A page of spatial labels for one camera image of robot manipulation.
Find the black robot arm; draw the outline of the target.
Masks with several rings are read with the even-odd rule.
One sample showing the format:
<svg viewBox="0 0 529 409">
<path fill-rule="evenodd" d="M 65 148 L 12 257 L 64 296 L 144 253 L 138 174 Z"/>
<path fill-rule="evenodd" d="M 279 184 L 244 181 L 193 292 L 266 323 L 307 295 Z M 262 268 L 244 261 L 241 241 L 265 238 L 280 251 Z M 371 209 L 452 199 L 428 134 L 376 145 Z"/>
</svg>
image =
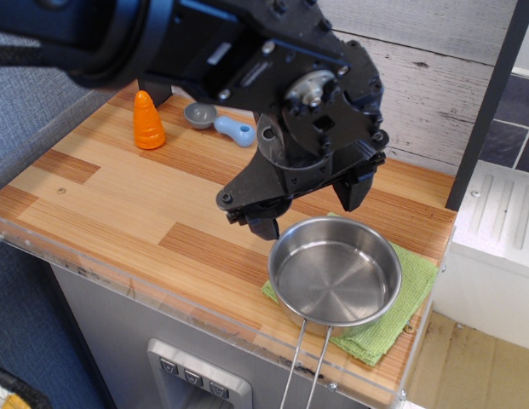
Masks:
<svg viewBox="0 0 529 409">
<path fill-rule="evenodd" d="M 0 32 L 39 42 L 0 50 L 0 66 L 56 67 L 86 88 L 175 85 L 253 112 L 256 153 L 216 203 L 263 239 L 323 187 L 357 209 L 384 162 L 379 73 L 315 1 L 0 1 Z"/>
</svg>

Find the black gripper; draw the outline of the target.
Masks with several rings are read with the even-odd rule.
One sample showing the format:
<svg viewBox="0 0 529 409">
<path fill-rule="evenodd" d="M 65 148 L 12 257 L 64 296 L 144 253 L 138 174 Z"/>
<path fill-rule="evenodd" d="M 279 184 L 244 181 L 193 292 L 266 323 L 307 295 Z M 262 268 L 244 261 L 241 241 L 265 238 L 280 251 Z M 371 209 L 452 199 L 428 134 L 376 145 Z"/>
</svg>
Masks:
<svg viewBox="0 0 529 409">
<path fill-rule="evenodd" d="M 258 117 L 254 158 L 217 196 L 229 222 L 276 240 L 292 201 L 328 186 L 345 211 L 359 208 L 388 145 L 383 85 L 365 49 L 336 37 L 315 1 L 206 8 L 238 31 L 217 99 Z"/>
</svg>

